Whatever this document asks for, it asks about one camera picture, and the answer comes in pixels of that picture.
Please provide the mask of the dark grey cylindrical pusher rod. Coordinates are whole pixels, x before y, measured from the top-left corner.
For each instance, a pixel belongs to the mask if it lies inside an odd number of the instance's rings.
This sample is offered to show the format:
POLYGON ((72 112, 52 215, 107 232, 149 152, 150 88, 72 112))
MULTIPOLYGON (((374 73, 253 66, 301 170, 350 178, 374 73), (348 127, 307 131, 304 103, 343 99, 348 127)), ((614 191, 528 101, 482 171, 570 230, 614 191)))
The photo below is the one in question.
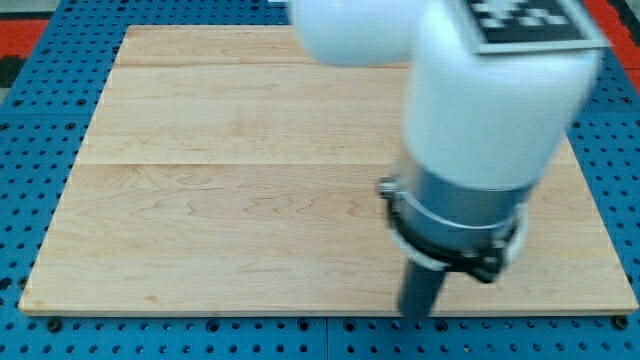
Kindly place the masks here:
POLYGON ((409 260, 397 300, 400 314, 410 321, 427 318, 445 279, 446 272, 431 270, 409 260))

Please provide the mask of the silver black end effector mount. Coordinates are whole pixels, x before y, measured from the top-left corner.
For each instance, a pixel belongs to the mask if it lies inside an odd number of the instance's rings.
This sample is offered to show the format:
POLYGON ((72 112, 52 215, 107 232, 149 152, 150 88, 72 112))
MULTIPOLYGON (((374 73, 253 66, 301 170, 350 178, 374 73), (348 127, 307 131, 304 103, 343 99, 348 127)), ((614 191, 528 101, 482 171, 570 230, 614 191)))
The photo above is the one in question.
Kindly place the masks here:
POLYGON ((496 281, 522 248, 530 191, 454 182, 406 151, 377 183, 407 277, 459 272, 481 283, 496 281))

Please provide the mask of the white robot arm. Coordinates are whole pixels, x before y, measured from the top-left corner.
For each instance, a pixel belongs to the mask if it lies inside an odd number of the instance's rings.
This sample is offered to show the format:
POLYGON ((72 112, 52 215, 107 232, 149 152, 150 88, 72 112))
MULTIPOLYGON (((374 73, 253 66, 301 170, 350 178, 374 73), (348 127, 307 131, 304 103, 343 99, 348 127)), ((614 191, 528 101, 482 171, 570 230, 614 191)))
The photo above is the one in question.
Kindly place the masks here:
POLYGON ((291 1, 330 66, 410 66, 401 153, 377 191, 407 255, 400 313, 427 317, 447 274, 495 281, 524 247, 527 202, 608 43, 578 1, 291 1))

